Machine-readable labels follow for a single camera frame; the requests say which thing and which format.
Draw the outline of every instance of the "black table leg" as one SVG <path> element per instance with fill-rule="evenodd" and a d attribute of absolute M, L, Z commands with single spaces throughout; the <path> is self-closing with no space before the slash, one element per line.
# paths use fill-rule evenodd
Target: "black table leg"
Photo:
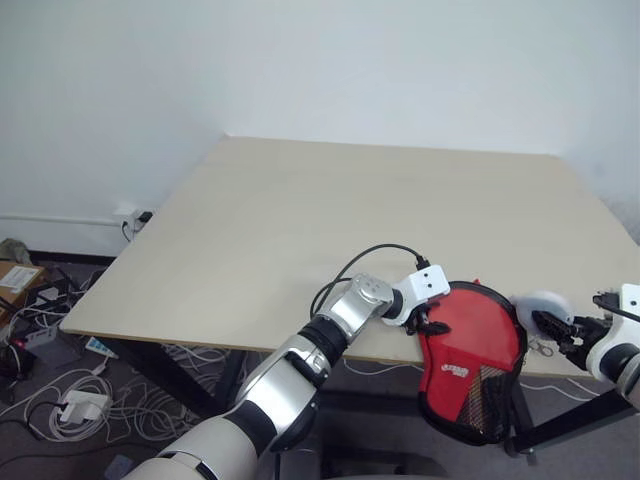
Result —
<path fill-rule="evenodd" d="M 524 392 L 522 391 L 522 387 L 520 386 L 519 382 L 515 382 L 515 384 L 513 385 L 513 390 L 511 392 L 511 420 L 516 435 L 520 435 L 521 433 L 533 428 L 533 419 L 531 418 L 531 412 L 529 411 L 527 399 L 524 397 Z M 516 452 L 515 450 L 513 450 L 513 443 L 511 442 L 511 438 L 508 438 L 504 442 L 504 448 L 507 454 L 512 457 L 517 457 L 520 455 L 520 452 Z M 529 465 L 536 465 L 538 463 L 538 459 L 536 458 L 536 454 L 533 448 L 530 448 L 523 453 L 527 455 L 527 463 Z"/>
<path fill-rule="evenodd" d="M 231 350 L 225 362 L 224 371 L 215 386 L 215 398 L 225 411 L 233 405 L 238 384 L 238 376 L 247 356 L 243 350 Z"/>
<path fill-rule="evenodd" d="M 610 390 L 537 427 L 508 439 L 507 451 L 528 453 L 591 432 L 636 413 L 636 409 L 615 390 Z"/>
<path fill-rule="evenodd" d="M 206 418 L 226 411 L 160 346 L 152 342 L 100 338 L 114 353 L 196 415 Z"/>

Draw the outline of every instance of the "silver robot arm segment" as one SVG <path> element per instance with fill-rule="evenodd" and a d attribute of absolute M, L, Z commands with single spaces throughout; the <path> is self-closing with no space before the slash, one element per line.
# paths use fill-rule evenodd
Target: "silver robot arm segment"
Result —
<path fill-rule="evenodd" d="M 437 265 L 409 278 L 392 287 L 366 274 L 354 276 L 249 375 L 231 411 L 203 421 L 126 479 L 253 479 L 263 452 L 286 450 L 308 433 L 318 389 L 369 320 L 404 318 L 395 320 L 400 325 L 408 309 L 449 292 Z"/>

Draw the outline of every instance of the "black cable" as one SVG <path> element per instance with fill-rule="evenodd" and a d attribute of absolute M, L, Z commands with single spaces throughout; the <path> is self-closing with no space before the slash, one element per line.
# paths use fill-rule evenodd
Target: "black cable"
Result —
<path fill-rule="evenodd" d="M 0 425 L 7 425 L 9 423 L 15 423 L 17 425 L 20 425 L 22 428 L 24 428 L 27 432 L 29 432 L 31 434 L 31 436 L 33 438 L 35 438 L 36 440 L 40 441 L 40 437 L 38 437 L 36 435 L 36 432 L 34 432 L 31 427 L 29 425 L 27 425 L 24 421 L 22 420 L 18 420 L 18 419 L 14 419 L 14 418 L 10 418 L 10 419 L 6 419 L 6 420 L 0 420 Z"/>
<path fill-rule="evenodd" d="M 309 318 L 313 318 L 313 316 L 318 313 L 318 310 L 320 310 L 320 307 L 316 308 L 316 302 L 318 301 L 318 299 L 320 298 L 320 295 L 322 295 L 322 293 L 330 288 L 330 287 L 334 287 L 336 286 L 338 283 L 341 282 L 350 282 L 351 281 L 351 277 L 343 277 L 343 278 L 339 278 L 338 280 L 334 280 L 333 282 L 329 282 L 327 283 L 325 286 L 323 286 L 320 290 L 318 290 L 318 293 L 316 293 L 316 296 L 313 297 L 313 300 L 311 301 L 311 306 L 309 307 Z"/>
<path fill-rule="evenodd" d="M 635 313 L 627 312 L 625 310 L 621 310 L 618 307 L 614 307 L 613 305 L 609 305 L 608 303 L 604 302 L 604 300 L 602 300 L 597 295 L 595 297 L 593 297 L 593 303 L 595 303 L 597 306 L 599 306 L 603 310 L 607 310 L 607 311 L 609 311 L 611 313 L 615 313 L 617 315 L 620 315 L 621 317 L 627 317 L 630 320 L 635 320 L 636 322 L 640 322 L 640 316 L 639 315 L 636 315 Z"/>
<path fill-rule="evenodd" d="M 349 270 L 354 263 L 356 263 L 358 260 L 360 260 L 362 257 L 364 257 L 365 255 L 368 255 L 371 252 L 374 252 L 376 250 L 380 250 L 383 248 L 397 248 L 398 250 L 404 250 L 405 252 L 409 252 L 411 253 L 414 257 L 416 257 L 416 262 L 417 262 L 417 267 L 418 270 L 422 270 L 423 268 L 426 268 L 429 266 L 429 262 L 428 260 L 426 260 L 422 255 L 420 255 L 418 252 L 416 252 L 414 249 L 406 247 L 404 245 L 400 245 L 398 243 L 381 243 L 379 245 L 374 245 L 373 247 L 369 247 L 366 250 L 360 252 L 358 255 L 356 255 L 355 257 L 353 257 L 349 263 L 347 263 L 342 270 L 340 270 L 340 272 L 335 276 L 335 278 L 333 279 L 333 281 L 329 284 L 330 286 L 327 288 L 327 291 L 325 292 L 325 294 L 322 296 L 322 298 L 320 299 L 320 302 L 318 303 L 318 309 L 322 308 L 322 305 L 324 305 L 324 302 L 327 300 L 327 298 L 329 297 L 329 295 L 331 294 L 331 291 L 333 290 L 333 287 L 336 286 L 336 284 L 338 283 L 338 281 L 342 278 L 342 276 L 347 272 L 347 270 Z"/>
<path fill-rule="evenodd" d="M 122 222 L 122 227 L 120 228 L 122 230 L 122 235 L 124 236 L 124 238 L 127 239 L 127 242 L 131 243 L 131 239 L 127 236 L 127 232 L 124 231 L 125 227 L 127 227 L 129 225 L 129 222 Z"/>
<path fill-rule="evenodd" d="M 50 402 L 50 401 L 47 401 L 47 400 L 45 400 L 43 402 L 36 403 L 33 406 L 33 408 L 31 409 L 31 412 L 29 412 L 29 415 L 27 416 L 27 428 L 31 432 L 34 432 L 34 430 L 31 428 L 31 417 L 33 416 L 34 412 L 38 409 L 38 407 L 42 407 L 43 405 L 53 405 L 54 407 L 59 407 L 59 408 L 66 407 L 66 404 L 64 404 L 64 403 Z"/>
<path fill-rule="evenodd" d="M 426 322 L 428 320 L 428 315 L 427 315 L 427 309 L 425 308 L 424 305 L 418 307 L 419 310 L 418 312 L 416 312 L 417 315 L 421 315 L 422 316 L 422 321 Z M 427 355 L 429 356 L 429 377 L 427 378 L 427 383 L 424 387 L 424 395 L 425 395 L 425 402 L 427 401 L 427 392 L 429 391 L 429 386 L 431 385 L 431 377 L 433 377 L 433 354 L 431 353 L 431 345 L 429 344 L 429 335 L 425 335 L 424 336 L 424 343 L 426 345 L 426 350 L 427 350 Z"/>
<path fill-rule="evenodd" d="M 4 462 L 0 462 L 0 468 L 6 467 L 10 463 L 16 462 L 18 460 L 22 460 L 23 458 L 69 458 L 69 457 L 81 457 L 82 455 L 90 455 L 92 453 L 97 453 L 102 450 L 107 450 L 109 448 L 118 448 L 118 447 L 139 447 L 139 448 L 147 448 L 149 450 L 153 450 L 154 452 L 159 452 L 160 449 L 157 447 L 153 447 L 151 445 L 145 445 L 144 443 L 136 443 L 136 442 L 121 442 L 121 443 L 112 443 L 111 445 L 105 445 L 99 448 L 92 448 L 91 450 L 83 450 L 81 452 L 73 452 L 73 453 L 27 453 L 25 455 L 16 455 L 15 457 L 11 457 Z"/>

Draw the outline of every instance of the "table top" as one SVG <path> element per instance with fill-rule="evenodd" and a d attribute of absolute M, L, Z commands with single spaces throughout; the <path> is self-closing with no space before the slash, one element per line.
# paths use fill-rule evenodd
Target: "table top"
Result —
<path fill-rule="evenodd" d="M 591 296 L 640 280 L 640 253 L 561 160 L 229 138 L 180 185 L 65 318 L 73 333 L 272 350 L 355 254 L 402 243 L 503 295 L 537 289 L 598 315 Z M 396 282 L 413 258 L 379 251 L 364 271 Z M 421 362 L 415 337 L 369 325 L 348 356 Z M 584 375 L 556 353 L 524 371 Z"/>

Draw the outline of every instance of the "red bag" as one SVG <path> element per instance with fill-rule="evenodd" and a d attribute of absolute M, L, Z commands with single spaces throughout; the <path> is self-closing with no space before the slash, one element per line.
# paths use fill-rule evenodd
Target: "red bag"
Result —
<path fill-rule="evenodd" d="M 501 442 L 509 433 L 509 408 L 527 350 L 513 305 L 498 292 L 471 282 L 451 282 L 451 293 L 430 305 L 429 323 L 450 331 L 419 334 L 425 359 L 418 401 L 434 428 L 470 445 Z"/>

